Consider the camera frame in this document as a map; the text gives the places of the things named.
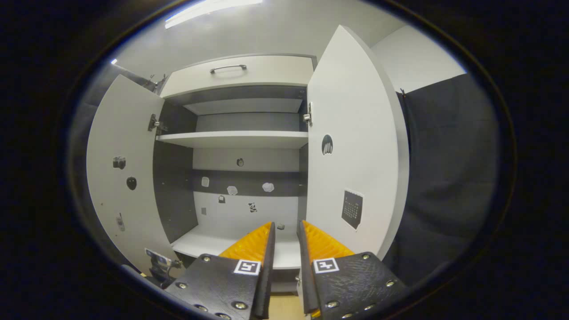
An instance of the cabinet shelf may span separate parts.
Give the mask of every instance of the cabinet shelf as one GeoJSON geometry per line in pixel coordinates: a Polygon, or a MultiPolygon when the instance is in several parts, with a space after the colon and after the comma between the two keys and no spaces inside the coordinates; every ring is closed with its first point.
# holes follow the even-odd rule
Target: cabinet shelf
{"type": "Polygon", "coordinates": [[[307,132],[214,131],[164,134],[156,140],[197,149],[300,149],[308,143],[307,132]]]}
{"type": "MultiPolygon", "coordinates": [[[[275,231],[273,268],[299,269],[300,244],[298,237],[293,232],[275,231]]],[[[204,253],[219,255],[245,235],[246,233],[240,235],[237,232],[231,233],[231,231],[220,232],[219,230],[197,225],[171,245],[174,251],[197,258],[204,253]]]]}

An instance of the open cabinet door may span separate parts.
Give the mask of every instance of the open cabinet door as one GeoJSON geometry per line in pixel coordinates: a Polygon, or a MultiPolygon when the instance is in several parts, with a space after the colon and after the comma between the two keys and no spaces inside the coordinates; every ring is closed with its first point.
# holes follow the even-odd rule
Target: open cabinet door
{"type": "Polygon", "coordinates": [[[401,106],[375,54],[339,26],[307,88],[306,220],[383,259],[401,216],[409,149],[401,106]]]}
{"type": "Polygon", "coordinates": [[[114,245],[143,273],[152,266],[145,248],[177,259],[160,222],[152,180],[157,129],[149,131],[149,120],[152,114],[159,118],[163,104],[119,75],[97,109],[87,144],[87,182],[97,216],[114,245]],[[124,158],[122,169],[113,167],[115,157],[124,158]]]}

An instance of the bolt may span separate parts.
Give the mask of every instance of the bolt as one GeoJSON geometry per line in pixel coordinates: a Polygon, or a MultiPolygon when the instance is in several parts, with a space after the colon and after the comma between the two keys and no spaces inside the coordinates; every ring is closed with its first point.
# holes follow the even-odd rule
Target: bolt
{"type": "Polygon", "coordinates": [[[337,301],[330,301],[329,303],[326,304],[326,307],[328,308],[335,308],[339,305],[339,303],[337,301]]]}
{"type": "Polygon", "coordinates": [[[247,305],[243,302],[236,302],[233,306],[240,310],[247,309],[247,305]]]}

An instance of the wooden floor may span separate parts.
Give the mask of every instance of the wooden floor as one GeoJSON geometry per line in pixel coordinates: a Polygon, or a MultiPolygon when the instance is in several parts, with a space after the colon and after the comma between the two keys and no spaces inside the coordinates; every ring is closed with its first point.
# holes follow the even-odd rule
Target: wooden floor
{"type": "Polygon", "coordinates": [[[272,294],[269,320],[304,320],[300,299],[293,294],[272,294]]]}

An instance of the drawer handle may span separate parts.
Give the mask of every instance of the drawer handle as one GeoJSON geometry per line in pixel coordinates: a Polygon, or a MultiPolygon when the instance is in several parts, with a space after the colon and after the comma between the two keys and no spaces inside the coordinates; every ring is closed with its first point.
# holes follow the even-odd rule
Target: drawer handle
{"type": "Polygon", "coordinates": [[[223,69],[223,68],[233,68],[233,67],[241,67],[242,70],[247,69],[247,66],[244,64],[234,64],[234,65],[226,65],[224,67],[217,67],[209,70],[209,73],[214,74],[215,70],[223,69]]]}

